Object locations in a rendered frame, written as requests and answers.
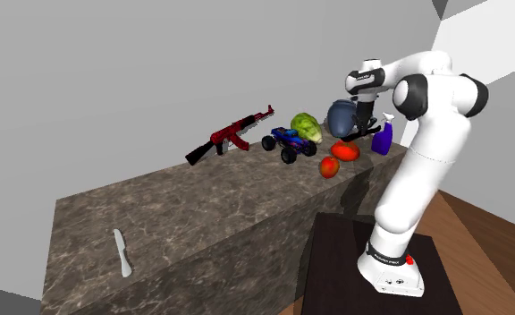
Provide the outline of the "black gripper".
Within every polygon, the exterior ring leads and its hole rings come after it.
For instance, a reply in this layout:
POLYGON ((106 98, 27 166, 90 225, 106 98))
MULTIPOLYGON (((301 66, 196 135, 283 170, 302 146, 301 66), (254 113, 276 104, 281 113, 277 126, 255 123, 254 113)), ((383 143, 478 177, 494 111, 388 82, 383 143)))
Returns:
POLYGON ((363 136, 363 131, 360 128, 367 128, 364 133, 372 134, 381 131, 381 126, 376 125, 377 118, 373 116, 374 109, 374 101, 368 102, 357 102, 356 109, 356 126, 354 126, 350 133, 344 137, 341 137, 341 140, 344 142, 354 141, 363 136))

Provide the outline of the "purple spray bottle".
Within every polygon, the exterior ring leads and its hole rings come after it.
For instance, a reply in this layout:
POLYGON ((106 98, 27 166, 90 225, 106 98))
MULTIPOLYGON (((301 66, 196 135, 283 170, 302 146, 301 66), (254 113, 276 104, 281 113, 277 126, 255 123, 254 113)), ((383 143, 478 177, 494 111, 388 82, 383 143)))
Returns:
POLYGON ((377 132, 371 142, 371 150, 380 155, 387 155, 393 143, 393 119, 394 115, 383 113, 384 128, 377 132))

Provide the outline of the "red tomato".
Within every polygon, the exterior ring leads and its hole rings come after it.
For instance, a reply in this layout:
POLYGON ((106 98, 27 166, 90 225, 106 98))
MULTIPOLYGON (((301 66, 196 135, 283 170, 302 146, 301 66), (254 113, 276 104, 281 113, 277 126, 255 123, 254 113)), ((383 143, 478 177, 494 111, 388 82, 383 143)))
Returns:
POLYGON ((360 156, 359 147, 352 141, 339 140, 330 148, 332 155, 343 162, 357 160, 360 156))

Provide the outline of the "red apple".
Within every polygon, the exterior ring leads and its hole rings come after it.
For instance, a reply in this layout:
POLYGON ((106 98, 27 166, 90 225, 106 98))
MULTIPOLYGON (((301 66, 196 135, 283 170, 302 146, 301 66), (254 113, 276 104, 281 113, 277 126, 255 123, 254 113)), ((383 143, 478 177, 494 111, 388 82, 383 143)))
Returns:
POLYGON ((335 177, 339 169, 340 163, 336 157, 324 157, 320 162, 319 172, 326 179, 335 177))

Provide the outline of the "green cabbage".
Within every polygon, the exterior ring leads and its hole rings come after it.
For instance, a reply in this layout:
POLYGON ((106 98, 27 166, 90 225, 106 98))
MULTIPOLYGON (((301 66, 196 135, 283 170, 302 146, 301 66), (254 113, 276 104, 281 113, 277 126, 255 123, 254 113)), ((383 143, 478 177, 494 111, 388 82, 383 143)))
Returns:
POLYGON ((291 119, 291 128, 305 140, 321 143, 323 133, 317 119, 308 113, 298 113, 291 119))

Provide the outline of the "blue toy monster truck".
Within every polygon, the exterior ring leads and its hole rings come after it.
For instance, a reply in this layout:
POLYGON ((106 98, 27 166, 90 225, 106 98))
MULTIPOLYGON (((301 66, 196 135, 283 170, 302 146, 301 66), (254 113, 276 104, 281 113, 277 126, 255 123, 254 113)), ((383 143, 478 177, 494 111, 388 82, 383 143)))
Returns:
POLYGON ((301 138, 295 129, 283 127, 272 129, 270 135, 262 138, 261 145, 265 151, 281 147, 281 159, 287 165, 294 163, 299 154, 312 157, 317 153, 317 145, 313 141, 301 138))

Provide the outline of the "red and black toy rifle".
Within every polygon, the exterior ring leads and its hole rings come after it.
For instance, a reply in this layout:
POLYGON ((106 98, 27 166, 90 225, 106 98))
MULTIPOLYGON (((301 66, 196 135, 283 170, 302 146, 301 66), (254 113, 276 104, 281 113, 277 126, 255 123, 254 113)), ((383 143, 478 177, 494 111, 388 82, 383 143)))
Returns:
POLYGON ((216 154, 221 156, 223 154, 223 143, 228 140, 233 143, 237 148, 248 151, 249 143, 244 141, 239 135, 238 132, 244 130, 249 127, 253 123, 258 122, 262 118, 265 118, 274 113, 274 109, 271 105, 268 106, 268 109, 265 113, 256 113, 254 115, 248 115, 239 121, 231 123, 227 127, 214 132, 210 135, 209 141, 202 146, 192 150, 188 153, 185 158, 187 162, 194 166, 199 162, 201 158, 203 158, 211 148, 215 147, 216 154))

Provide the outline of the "dark robot stand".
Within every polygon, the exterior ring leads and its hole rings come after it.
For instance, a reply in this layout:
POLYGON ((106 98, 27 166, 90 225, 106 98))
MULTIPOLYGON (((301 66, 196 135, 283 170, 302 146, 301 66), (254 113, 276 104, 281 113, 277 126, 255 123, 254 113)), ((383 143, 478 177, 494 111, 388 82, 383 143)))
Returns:
POLYGON ((433 239, 422 234, 412 236, 409 249, 424 294, 378 293, 357 268, 372 229, 337 214, 316 215, 301 315, 463 315, 433 239))

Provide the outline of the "white knife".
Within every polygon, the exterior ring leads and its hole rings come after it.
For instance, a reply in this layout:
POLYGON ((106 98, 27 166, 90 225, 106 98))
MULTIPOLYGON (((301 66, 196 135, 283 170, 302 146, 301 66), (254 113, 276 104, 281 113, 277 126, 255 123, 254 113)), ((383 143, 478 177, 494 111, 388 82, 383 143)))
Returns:
POLYGON ((121 261, 121 272, 123 277, 129 277, 132 273, 132 268, 130 262, 127 260, 126 257, 126 246, 125 241, 122 236, 122 232, 119 229, 114 229, 114 240, 116 243, 116 247, 118 250, 118 254, 121 261))

